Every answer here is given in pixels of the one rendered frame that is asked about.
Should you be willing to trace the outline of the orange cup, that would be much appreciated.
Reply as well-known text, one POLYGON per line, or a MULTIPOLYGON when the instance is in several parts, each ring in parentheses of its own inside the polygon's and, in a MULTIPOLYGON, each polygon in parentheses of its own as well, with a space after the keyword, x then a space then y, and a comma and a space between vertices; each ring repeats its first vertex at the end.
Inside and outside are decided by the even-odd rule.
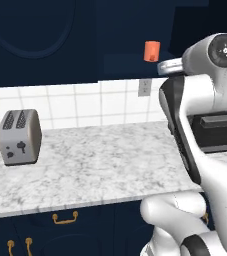
POLYGON ((160 43, 158 41, 146 41, 144 48, 144 60, 157 62, 159 60, 160 43))

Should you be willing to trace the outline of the black hob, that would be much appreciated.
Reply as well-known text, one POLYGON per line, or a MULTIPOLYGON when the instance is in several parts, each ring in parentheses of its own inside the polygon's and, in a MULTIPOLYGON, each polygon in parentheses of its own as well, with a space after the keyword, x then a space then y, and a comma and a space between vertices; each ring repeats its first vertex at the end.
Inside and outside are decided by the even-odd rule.
POLYGON ((188 120, 204 153, 227 152, 227 112, 189 116, 188 120))

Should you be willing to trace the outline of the grey toaster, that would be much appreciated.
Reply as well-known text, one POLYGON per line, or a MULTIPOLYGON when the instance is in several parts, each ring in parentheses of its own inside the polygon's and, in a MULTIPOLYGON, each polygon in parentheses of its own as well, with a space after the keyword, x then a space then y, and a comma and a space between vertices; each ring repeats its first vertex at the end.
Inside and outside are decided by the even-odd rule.
POLYGON ((42 131, 35 109, 9 110, 0 123, 0 153, 6 166, 34 164, 42 131))

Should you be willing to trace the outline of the navy wall cupboard door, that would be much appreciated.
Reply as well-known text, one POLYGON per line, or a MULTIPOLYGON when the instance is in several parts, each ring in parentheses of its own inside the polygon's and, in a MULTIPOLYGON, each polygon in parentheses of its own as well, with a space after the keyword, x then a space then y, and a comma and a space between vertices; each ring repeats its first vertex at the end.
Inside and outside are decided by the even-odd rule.
POLYGON ((0 0, 0 87, 96 80, 95 0, 0 0))

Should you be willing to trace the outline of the navy open wall cupboard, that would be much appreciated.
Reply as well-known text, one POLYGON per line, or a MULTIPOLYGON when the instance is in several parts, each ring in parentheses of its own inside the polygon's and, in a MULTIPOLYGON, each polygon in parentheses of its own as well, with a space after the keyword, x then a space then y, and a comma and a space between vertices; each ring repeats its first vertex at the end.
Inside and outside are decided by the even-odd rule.
POLYGON ((157 64, 144 60, 145 43, 160 43, 161 61, 182 55, 208 7, 209 0, 97 0, 98 78, 155 77, 157 64))

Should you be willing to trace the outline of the grey metal bowl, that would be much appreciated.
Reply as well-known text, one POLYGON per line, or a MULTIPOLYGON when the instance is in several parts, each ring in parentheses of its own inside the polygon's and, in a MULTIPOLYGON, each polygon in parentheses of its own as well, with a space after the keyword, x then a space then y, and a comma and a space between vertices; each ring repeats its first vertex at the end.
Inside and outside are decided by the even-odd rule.
POLYGON ((170 75, 180 73, 183 71, 183 64, 181 58, 165 60, 157 65, 159 75, 170 75))

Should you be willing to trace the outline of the grey wall outlet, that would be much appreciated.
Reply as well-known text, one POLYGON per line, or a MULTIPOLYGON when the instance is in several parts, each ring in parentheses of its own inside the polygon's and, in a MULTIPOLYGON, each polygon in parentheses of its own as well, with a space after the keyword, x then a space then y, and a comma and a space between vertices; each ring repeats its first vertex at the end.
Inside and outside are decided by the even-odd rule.
POLYGON ((152 86, 151 79, 140 79, 139 80, 139 88, 138 88, 138 96, 139 97, 149 96, 151 94, 151 86, 152 86))

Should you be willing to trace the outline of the navy drawer front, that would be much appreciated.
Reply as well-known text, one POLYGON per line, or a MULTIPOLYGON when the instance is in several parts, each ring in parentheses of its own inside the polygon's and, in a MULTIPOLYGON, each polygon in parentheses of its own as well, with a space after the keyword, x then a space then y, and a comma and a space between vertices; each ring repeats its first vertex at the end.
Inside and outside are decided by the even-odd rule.
POLYGON ((79 228, 88 229, 93 224, 103 220, 112 210, 110 205, 90 206, 74 208, 68 210, 59 210, 52 212, 43 212, 29 215, 22 215, 13 218, 13 224, 20 233, 64 233, 74 232, 79 228), (56 213, 59 220, 72 219, 73 211, 78 211, 79 215, 76 222, 67 225, 55 225, 52 215, 56 213))

